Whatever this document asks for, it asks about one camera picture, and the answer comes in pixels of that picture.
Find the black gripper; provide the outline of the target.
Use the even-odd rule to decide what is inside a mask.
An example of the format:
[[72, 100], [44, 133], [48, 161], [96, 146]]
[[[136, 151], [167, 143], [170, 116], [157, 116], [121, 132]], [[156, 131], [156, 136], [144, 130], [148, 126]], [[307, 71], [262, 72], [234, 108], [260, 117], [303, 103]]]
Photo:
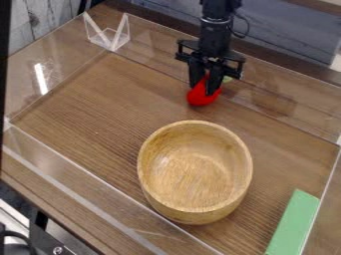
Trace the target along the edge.
[[187, 63], [188, 84], [196, 85], [208, 70], [206, 94], [211, 96], [220, 86], [223, 76], [239, 79], [244, 57], [230, 49], [232, 19], [200, 19], [196, 40], [176, 41], [175, 58]]

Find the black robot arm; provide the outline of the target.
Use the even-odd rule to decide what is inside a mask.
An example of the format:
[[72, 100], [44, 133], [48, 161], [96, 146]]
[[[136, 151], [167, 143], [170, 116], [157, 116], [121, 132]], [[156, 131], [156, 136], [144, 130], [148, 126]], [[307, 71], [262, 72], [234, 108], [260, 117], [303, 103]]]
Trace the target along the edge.
[[188, 84], [203, 82], [203, 94], [212, 96], [224, 76], [240, 78], [244, 57], [230, 49], [232, 23], [240, 0], [199, 0], [199, 36], [176, 41], [175, 58], [187, 63]]

